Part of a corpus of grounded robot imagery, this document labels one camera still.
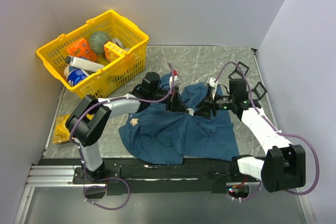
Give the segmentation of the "dark blue t-shirt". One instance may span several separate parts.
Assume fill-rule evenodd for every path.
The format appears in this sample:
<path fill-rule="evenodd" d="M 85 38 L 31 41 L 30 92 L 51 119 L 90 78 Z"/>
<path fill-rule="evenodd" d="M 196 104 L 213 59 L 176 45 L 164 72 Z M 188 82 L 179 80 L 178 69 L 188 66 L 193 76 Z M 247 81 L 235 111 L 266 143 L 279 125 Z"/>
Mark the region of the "dark blue t-shirt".
<path fill-rule="evenodd" d="M 132 126 L 132 118 L 139 123 Z M 153 164 L 181 164 L 184 156 L 228 161 L 239 154 L 228 111 L 219 111 L 207 120 L 168 112 L 165 104 L 154 103 L 130 114 L 119 134 L 130 154 Z"/>

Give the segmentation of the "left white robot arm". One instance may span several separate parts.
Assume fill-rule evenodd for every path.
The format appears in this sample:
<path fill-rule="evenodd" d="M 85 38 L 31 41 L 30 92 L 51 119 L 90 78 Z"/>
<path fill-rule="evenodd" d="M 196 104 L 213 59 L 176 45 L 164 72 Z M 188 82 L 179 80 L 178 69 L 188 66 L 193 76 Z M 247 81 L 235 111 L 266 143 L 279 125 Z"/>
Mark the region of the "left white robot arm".
<path fill-rule="evenodd" d="M 98 140 L 110 118 L 142 112 L 154 103 L 165 104 L 168 112 L 188 113 L 180 98 L 178 85 L 181 79 L 177 72 L 169 74 L 168 89 L 164 89 L 160 81 L 158 73 L 148 72 L 142 82 L 126 95 L 108 99 L 87 95 L 66 120 L 69 139 L 77 146 L 83 172 L 92 183 L 98 183 L 104 177 Z"/>

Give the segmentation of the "round pale green brooch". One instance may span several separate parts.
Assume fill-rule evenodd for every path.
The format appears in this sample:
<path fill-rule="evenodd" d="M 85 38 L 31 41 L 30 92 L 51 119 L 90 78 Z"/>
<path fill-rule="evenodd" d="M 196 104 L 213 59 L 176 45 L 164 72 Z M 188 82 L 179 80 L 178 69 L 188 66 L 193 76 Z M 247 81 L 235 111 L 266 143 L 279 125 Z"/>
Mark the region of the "round pale green brooch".
<path fill-rule="evenodd" d="M 194 110 L 192 108 L 188 108 L 188 113 L 189 115 L 193 116 L 194 115 Z"/>

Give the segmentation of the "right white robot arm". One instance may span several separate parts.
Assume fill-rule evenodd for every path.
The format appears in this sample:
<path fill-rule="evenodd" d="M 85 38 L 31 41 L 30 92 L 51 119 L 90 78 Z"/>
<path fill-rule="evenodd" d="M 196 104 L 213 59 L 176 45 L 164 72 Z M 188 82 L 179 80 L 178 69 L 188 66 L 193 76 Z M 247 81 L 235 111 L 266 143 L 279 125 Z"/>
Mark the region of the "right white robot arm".
<path fill-rule="evenodd" d="M 252 98 L 244 79 L 231 79 L 228 95 L 217 93 L 215 78 L 206 81 L 207 93 L 196 106 L 195 116 L 211 119 L 218 111 L 232 111 L 253 133 L 266 156 L 233 157 L 230 177 L 235 181 L 247 175 L 262 182 L 270 192 L 299 188 L 306 183 L 306 153 L 301 145 L 293 145 L 281 136 L 266 117 L 258 100 Z"/>

